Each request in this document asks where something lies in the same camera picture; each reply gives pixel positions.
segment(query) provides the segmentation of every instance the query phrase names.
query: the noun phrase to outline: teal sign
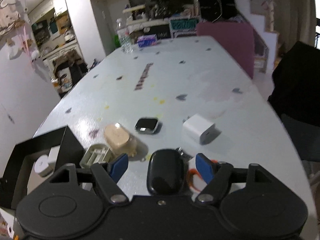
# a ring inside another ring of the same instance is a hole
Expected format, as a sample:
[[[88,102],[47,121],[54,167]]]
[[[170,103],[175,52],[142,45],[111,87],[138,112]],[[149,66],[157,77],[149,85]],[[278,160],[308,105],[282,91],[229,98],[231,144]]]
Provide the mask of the teal sign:
[[[198,22],[199,20],[194,18],[193,19],[177,19],[177,20],[170,21],[171,28],[173,31],[195,30]]]

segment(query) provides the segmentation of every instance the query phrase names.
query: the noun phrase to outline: blue gripper pad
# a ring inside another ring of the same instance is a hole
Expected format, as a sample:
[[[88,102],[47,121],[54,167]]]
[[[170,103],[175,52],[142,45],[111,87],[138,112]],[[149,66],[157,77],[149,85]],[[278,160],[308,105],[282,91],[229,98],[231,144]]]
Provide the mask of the blue gripper pad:
[[[128,164],[129,158],[127,154],[119,156],[117,159],[110,163],[111,171],[109,175],[115,183],[118,183],[119,179],[125,173],[128,168]]]
[[[196,155],[196,168],[200,173],[202,179],[209,184],[209,182],[213,179],[213,169],[212,162],[205,157],[202,153],[198,153]]]

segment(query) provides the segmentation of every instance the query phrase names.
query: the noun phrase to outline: table surface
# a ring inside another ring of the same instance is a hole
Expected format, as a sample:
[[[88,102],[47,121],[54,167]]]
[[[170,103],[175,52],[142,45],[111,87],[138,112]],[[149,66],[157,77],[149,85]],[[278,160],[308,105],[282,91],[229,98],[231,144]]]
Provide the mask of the table surface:
[[[135,91],[148,63],[153,65],[143,89]],[[232,92],[234,88],[242,93]],[[183,94],[185,101],[176,99]],[[182,134],[183,120],[196,113],[221,131],[204,146]],[[162,122],[158,134],[134,130],[145,116]],[[182,147],[191,155],[202,152],[239,168],[259,163],[305,201],[309,218],[301,235],[305,240],[318,238],[315,205],[294,146],[256,86],[213,38],[162,40],[142,50],[135,47],[129,54],[115,50],[60,101],[35,136],[68,125],[88,148],[105,143],[105,126],[117,122],[145,146],[118,182],[128,197],[148,195],[148,158],[158,149]]]

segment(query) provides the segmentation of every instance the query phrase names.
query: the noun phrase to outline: watch face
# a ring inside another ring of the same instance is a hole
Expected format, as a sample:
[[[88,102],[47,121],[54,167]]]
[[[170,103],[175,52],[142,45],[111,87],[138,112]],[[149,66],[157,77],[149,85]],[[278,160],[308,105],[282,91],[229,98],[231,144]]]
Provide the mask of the watch face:
[[[141,118],[136,124],[136,130],[146,131],[146,130],[155,130],[158,124],[158,119],[156,118]]]

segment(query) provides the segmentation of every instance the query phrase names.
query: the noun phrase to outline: purple tissue box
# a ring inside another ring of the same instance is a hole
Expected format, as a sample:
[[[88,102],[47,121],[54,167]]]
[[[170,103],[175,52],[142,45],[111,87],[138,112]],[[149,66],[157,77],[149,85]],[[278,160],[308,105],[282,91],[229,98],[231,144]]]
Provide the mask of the purple tissue box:
[[[138,38],[138,45],[139,45],[139,48],[153,46],[157,44],[157,41],[158,41],[157,35],[155,34],[140,36]]]

